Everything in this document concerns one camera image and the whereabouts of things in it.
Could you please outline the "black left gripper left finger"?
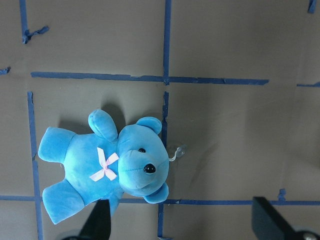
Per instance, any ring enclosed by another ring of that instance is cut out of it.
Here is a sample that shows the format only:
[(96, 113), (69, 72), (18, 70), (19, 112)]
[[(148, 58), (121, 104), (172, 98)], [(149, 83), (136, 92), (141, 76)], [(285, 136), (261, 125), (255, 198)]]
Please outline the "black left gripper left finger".
[(108, 240), (111, 235), (111, 210), (109, 200), (98, 200), (83, 225), (79, 240)]

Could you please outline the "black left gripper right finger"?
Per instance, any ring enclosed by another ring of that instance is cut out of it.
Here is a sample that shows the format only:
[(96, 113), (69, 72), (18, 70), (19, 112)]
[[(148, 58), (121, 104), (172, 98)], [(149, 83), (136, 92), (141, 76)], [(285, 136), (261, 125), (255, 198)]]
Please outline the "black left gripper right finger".
[(253, 197), (251, 228), (258, 240), (297, 240), (299, 234), (265, 197)]

